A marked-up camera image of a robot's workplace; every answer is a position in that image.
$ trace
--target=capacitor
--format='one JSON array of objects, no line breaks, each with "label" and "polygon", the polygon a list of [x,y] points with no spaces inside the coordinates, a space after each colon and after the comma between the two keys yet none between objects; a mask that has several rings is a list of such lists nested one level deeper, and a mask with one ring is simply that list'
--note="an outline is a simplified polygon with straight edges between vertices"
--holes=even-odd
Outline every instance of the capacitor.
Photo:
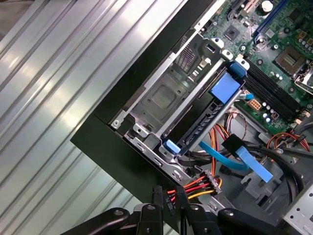
[{"label": "capacitor", "polygon": [[249,27],[249,26],[250,26],[250,23],[249,23],[248,21],[245,21],[245,22],[244,22],[244,26],[245,26],[245,27]]},{"label": "capacitor", "polygon": [[266,0],[264,2],[262,2],[261,4],[261,8],[263,10],[264,13],[269,13],[271,12],[271,10],[273,9],[273,3],[271,3],[269,0]]},{"label": "capacitor", "polygon": [[263,43],[263,42],[264,42],[264,39],[263,39],[263,38],[260,38],[260,39],[258,39],[258,40],[256,41],[257,44]]},{"label": "capacitor", "polygon": [[284,33],[289,34],[290,33],[290,28],[284,28]]}]

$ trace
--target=wire bundle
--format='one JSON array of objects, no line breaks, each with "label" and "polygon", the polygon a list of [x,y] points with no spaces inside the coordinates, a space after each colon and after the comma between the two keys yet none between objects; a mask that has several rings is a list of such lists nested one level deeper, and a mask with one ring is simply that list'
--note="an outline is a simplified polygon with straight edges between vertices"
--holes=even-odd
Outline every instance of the wire bundle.
[{"label": "wire bundle", "polygon": [[[222,186],[222,179],[216,177],[216,180],[219,182],[219,187]],[[206,176],[202,176],[195,181],[184,186],[187,193],[188,199],[192,199],[204,194],[215,193],[214,187]],[[175,201],[175,190],[168,191],[169,197],[172,202]]]},{"label": "wire bundle", "polygon": [[243,140],[246,137],[246,130],[248,127],[248,123],[246,121],[246,118],[242,114],[240,114],[238,112],[227,112],[225,120],[224,120],[224,128],[229,135],[232,134],[231,133],[231,122],[236,117],[236,115],[240,116],[245,122],[245,132],[244,132],[244,136],[242,137],[242,140]]},{"label": "wire bundle", "polygon": [[[289,140],[289,142],[291,142],[291,141],[296,141],[296,140],[298,140],[298,138],[299,138],[300,136],[299,136],[299,135],[293,135],[293,134],[290,134],[290,133],[278,133],[278,134],[274,135],[274,136],[268,141],[267,148],[270,148],[270,144],[272,143],[272,141],[273,141],[275,138],[277,138],[277,139],[276,139],[276,141],[275,141],[275,143],[274,143],[274,148],[279,148],[279,147],[281,147],[282,145],[287,144],[288,141],[284,141],[284,140],[282,139],[282,138],[285,138],[285,137],[289,137],[288,140]],[[305,150],[307,150],[308,152],[310,151],[309,144],[308,144],[308,142],[307,142],[306,140],[302,140],[302,141],[300,142],[300,144],[303,146],[303,148],[304,148]]]},{"label": "wire bundle", "polygon": [[[217,124],[215,128],[218,130],[222,138],[225,140],[229,133],[227,132],[226,128],[222,127],[221,125]],[[300,191],[304,188],[304,182],[301,178],[301,176],[295,171],[292,165],[290,165],[287,161],[285,161],[279,154],[277,154],[274,150],[270,149],[270,144],[273,142],[273,140],[276,138],[274,147],[280,147],[284,143],[289,143],[292,141],[296,141],[299,138],[300,132],[296,132],[296,134],[290,134],[290,133],[278,133],[274,135],[268,142],[267,146],[258,146],[255,144],[252,144],[250,142],[246,142],[246,148],[247,150],[253,154],[254,156],[259,156],[259,154],[262,154],[263,156],[267,156],[271,158],[273,161],[275,161],[280,168],[282,169],[290,195],[290,203],[295,199],[295,197],[300,193]],[[282,140],[283,137],[289,137],[286,141]],[[309,144],[306,140],[302,140],[300,144],[309,151]],[[224,156],[229,156],[230,154],[227,152],[227,150],[223,149],[220,151],[220,154]],[[211,158],[212,156],[207,153],[201,153],[201,157],[204,159],[205,157]]]}]

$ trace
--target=red wire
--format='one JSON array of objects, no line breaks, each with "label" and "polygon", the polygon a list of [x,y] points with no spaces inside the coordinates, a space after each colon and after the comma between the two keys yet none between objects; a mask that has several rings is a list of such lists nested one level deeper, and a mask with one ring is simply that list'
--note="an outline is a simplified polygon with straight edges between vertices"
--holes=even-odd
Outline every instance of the red wire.
[{"label": "red wire", "polygon": [[[199,182],[200,180],[203,180],[204,178],[205,178],[205,176],[202,176],[202,177],[196,179],[195,181],[185,185],[184,188],[190,187],[190,186],[194,185],[195,183]],[[171,194],[171,193],[174,193],[174,192],[176,192],[176,191],[175,190],[167,191],[168,194]]]},{"label": "red wire", "polygon": [[223,140],[226,140],[225,135],[222,133],[222,131],[220,130],[220,127],[218,125],[215,125],[215,128],[217,129],[217,131],[220,133],[221,137],[223,138]]},{"label": "red wire", "polygon": [[[197,189],[201,189],[201,188],[203,188],[203,187],[207,187],[207,186],[209,186],[209,185],[210,185],[210,183],[207,183],[207,184],[204,184],[204,185],[200,185],[200,186],[196,186],[196,187],[193,187],[193,188],[189,188],[189,189],[186,190],[186,192],[192,192],[192,191],[195,191],[195,190],[197,190]],[[175,196],[171,198],[171,201],[172,201],[172,202],[175,201]]]},{"label": "red wire", "polygon": [[[276,148],[277,145],[278,145],[279,139],[282,138],[282,137],[284,137],[284,136],[289,136],[289,137],[293,138],[294,140],[297,140],[297,137],[298,137],[298,136],[294,136],[294,135],[289,134],[289,133],[282,133],[282,135],[279,136],[279,137],[276,139],[276,141],[275,141],[275,144],[274,144],[274,147],[275,147],[275,148]],[[307,150],[307,151],[310,150],[310,147],[309,147],[309,145],[308,145],[308,142],[306,142],[306,140],[301,141],[300,144],[304,147],[305,150]]]},{"label": "red wire", "polygon": [[193,188],[189,188],[189,189],[186,190],[186,192],[192,192],[194,190],[197,190],[197,189],[200,189],[202,187],[209,186],[209,185],[210,185],[210,183],[207,183],[207,184],[204,184],[204,185],[200,185],[200,186],[196,186],[196,187],[193,187]]}]

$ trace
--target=black wire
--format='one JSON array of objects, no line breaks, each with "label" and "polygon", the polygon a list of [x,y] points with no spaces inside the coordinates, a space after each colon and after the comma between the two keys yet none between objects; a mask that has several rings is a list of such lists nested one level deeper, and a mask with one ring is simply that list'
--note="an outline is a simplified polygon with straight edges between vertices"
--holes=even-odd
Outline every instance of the black wire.
[{"label": "black wire", "polygon": [[212,163],[212,159],[207,159],[206,161],[203,161],[203,160],[197,160],[197,159],[194,159],[194,160],[182,160],[181,158],[178,158],[178,163],[181,164],[182,166],[185,166],[185,167],[194,167],[194,166],[203,166],[203,165],[207,165],[207,164],[210,164]]},{"label": "black wire", "polygon": [[299,129],[296,129],[294,132],[295,135],[301,135],[303,132],[307,131],[308,129],[313,127],[313,122],[309,122],[303,126],[301,126]]},{"label": "black wire", "polygon": [[282,169],[287,185],[289,190],[290,199],[289,202],[292,202],[295,197],[303,190],[304,188],[304,182],[301,178],[301,176],[295,171],[292,165],[290,165],[288,162],[286,162],[281,156],[279,156],[276,152],[264,148],[264,147],[257,147],[257,146],[249,146],[248,151],[256,151],[261,152],[265,155],[267,155],[269,158],[273,159],[279,167]]}]

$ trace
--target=metal drive bracket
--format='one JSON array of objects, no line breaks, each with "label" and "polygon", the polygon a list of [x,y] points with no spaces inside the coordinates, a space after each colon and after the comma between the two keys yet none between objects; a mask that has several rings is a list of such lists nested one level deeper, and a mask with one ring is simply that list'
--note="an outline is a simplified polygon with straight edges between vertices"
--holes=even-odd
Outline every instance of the metal drive bracket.
[{"label": "metal drive bracket", "polygon": [[190,181],[190,177],[184,172],[178,164],[167,163],[163,158],[153,152],[138,138],[130,138],[127,134],[124,136],[130,143],[139,149],[147,158],[158,165],[163,171],[170,175],[180,185],[185,185]]},{"label": "metal drive bracket", "polygon": [[313,234],[313,182],[296,197],[283,219],[303,235]]}]

